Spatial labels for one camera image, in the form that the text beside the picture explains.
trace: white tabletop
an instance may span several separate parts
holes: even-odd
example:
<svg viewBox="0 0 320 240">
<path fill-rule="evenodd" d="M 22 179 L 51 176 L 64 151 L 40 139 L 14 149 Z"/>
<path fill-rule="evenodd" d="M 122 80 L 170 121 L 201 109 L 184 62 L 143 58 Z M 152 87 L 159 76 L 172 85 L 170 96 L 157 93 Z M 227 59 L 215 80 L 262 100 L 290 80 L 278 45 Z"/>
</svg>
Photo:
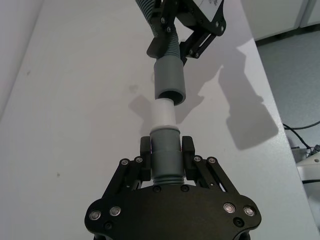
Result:
<svg viewBox="0 0 320 240">
<path fill-rule="evenodd" d="M 224 14 L 225 34 L 185 65 L 181 134 L 255 201 L 253 240 L 319 239 L 240 2 Z M 0 123 L 1 239 L 92 239 L 89 204 L 150 130 L 151 40 L 133 0 L 44 2 Z"/>
</svg>

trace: gray pipe fitting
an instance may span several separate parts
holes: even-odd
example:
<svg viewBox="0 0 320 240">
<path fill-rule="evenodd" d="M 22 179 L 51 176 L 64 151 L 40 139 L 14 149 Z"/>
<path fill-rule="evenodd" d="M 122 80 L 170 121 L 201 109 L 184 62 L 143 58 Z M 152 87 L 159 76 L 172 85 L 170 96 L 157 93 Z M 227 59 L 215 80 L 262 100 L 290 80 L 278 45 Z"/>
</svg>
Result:
<svg viewBox="0 0 320 240">
<path fill-rule="evenodd" d="M 180 131 L 176 128 L 161 128 L 152 131 L 150 137 L 153 183 L 183 184 L 185 171 Z"/>
<path fill-rule="evenodd" d="M 171 99 L 174 105 L 186 99 L 184 64 L 179 57 L 165 55 L 154 64 L 155 99 Z"/>
</svg>

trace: flexible hose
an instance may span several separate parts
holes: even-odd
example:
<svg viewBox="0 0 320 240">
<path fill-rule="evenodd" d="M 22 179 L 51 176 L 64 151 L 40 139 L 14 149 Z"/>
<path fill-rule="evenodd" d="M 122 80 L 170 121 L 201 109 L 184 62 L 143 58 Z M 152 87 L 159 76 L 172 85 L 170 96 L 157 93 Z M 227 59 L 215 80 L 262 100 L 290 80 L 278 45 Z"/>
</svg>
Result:
<svg viewBox="0 0 320 240">
<path fill-rule="evenodd" d="M 152 33 L 156 38 L 159 34 L 157 33 L 154 26 L 151 24 L 152 9 L 155 5 L 155 0 L 135 0 L 135 2 L 138 4 L 139 8 L 141 9 L 143 16 L 145 17 L 146 21 L 150 25 Z M 180 58 L 179 39 L 178 39 L 178 34 L 175 26 L 171 28 L 168 48 L 164 55 L 165 56 L 173 55 Z"/>
</svg>

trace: white wall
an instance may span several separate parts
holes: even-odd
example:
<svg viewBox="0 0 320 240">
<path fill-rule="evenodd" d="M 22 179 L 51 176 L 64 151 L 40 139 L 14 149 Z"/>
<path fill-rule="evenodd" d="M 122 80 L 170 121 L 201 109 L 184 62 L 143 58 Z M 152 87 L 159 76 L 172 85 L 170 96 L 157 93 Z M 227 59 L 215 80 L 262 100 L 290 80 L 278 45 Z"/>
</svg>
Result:
<svg viewBox="0 0 320 240">
<path fill-rule="evenodd" d="M 0 1 L 0 119 L 43 0 Z"/>
<path fill-rule="evenodd" d="M 241 0 L 252 35 L 264 39 L 299 27 L 308 0 Z"/>
<path fill-rule="evenodd" d="M 320 0 L 309 0 L 300 27 L 320 24 Z"/>
</svg>

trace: white pipe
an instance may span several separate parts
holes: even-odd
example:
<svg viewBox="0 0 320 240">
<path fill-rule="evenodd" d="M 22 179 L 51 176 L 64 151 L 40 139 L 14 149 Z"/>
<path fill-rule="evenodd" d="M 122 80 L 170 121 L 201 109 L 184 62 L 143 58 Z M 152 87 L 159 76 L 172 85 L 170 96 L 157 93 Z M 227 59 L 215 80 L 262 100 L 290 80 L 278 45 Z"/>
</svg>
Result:
<svg viewBox="0 0 320 240">
<path fill-rule="evenodd" d="M 151 107 L 151 132 L 162 128 L 177 128 L 174 101 L 169 98 L 158 98 Z"/>
</svg>

